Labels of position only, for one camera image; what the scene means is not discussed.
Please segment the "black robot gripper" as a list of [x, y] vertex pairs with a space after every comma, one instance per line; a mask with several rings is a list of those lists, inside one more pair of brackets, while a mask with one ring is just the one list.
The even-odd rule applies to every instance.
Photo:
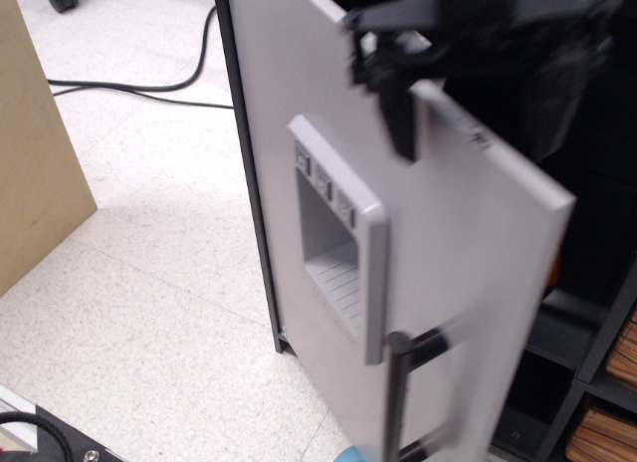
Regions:
[[394, 151], [416, 160], [420, 80], [520, 80], [520, 149], [558, 151], [610, 41], [622, 0], [387, 0], [353, 8], [352, 79], [376, 94]]

